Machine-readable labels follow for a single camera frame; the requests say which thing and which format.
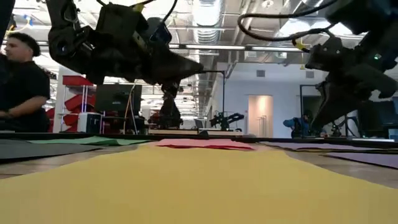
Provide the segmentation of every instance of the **purple cloth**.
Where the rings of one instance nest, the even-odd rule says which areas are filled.
[[[337,149],[337,150],[351,150],[351,151],[367,151],[375,150],[375,148],[354,147],[336,144],[317,144],[317,143],[292,143],[292,142],[261,142],[267,146],[277,146],[285,149]]]
[[[349,159],[357,162],[365,162],[379,166],[386,166],[398,169],[397,154],[373,154],[373,153],[357,153],[357,152],[330,152],[325,156],[339,159]]]

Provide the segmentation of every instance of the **person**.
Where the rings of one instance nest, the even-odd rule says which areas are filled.
[[[292,118],[284,121],[284,126],[292,130],[292,138],[299,138],[302,136],[313,136],[319,135],[321,137],[326,136],[325,129],[321,130],[310,130],[310,121],[312,119],[312,112],[305,110],[301,118]]]
[[[50,78],[33,61],[40,47],[31,36],[20,32],[7,38],[5,61],[7,77],[0,82],[0,130],[47,132],[49,119],[42,108],[50,98]]]

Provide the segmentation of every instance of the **yellow cloth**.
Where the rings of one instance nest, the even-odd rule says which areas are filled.
[[[144,146],[0,181],[4,224],[396,224],[397,206],[280,151]]]

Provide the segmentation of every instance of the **red cloth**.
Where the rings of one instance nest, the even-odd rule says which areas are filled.
[[[210,149],[239,149],[254,150],[253,147],[246,143],[232,141],[230,139],[163,139],[155,144],[156,146],[165,146],[173,148],[193,148],[205,147]]]

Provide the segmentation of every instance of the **white wall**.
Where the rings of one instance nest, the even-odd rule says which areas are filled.
[[[225,63],[219,63],[218,69],[225,69]],[[256,70],[265,70],[266,77],[256,77]],[[313,70],[315,78],[305,78],[305,70],[300,65],[289,65],[284,67],[277,64],[260,63],[238,63],[231,78],[226,81],[225,86],[225,111],[247,115],[249,95],[270,95],[274,98],[274,138],[290,138],[290,129],[282,122],[300,116],[300,84],[317,84],[324,80],[327,73]],[[387,72],[392,77],[398,77],[398,68]],[[218,77],[216,90],[212,97],[213,112],[222,110],[222,78]],[[303,89],[304,96],[318,96],[319,92],[312,87]],[[375,91],[370,100],[378,99]],[[245,120],[238,121],[239,128],[245,129]],[[356,132],[354,124],[349,123],[351,129]]]
[[[297,95],[300,94],[298,83],[261,83],[253,81],[228,80],[225,86],[225,111],[246,114],[249,105],[249,95],[269,95],[274,98],[274,138],[289,138],[291,130],[282,123],[285,119],[300,116]],[[304,95],[318,95],[312,88],[303,90]],[[244,120],[238,121],[238,126],[245,128]]]

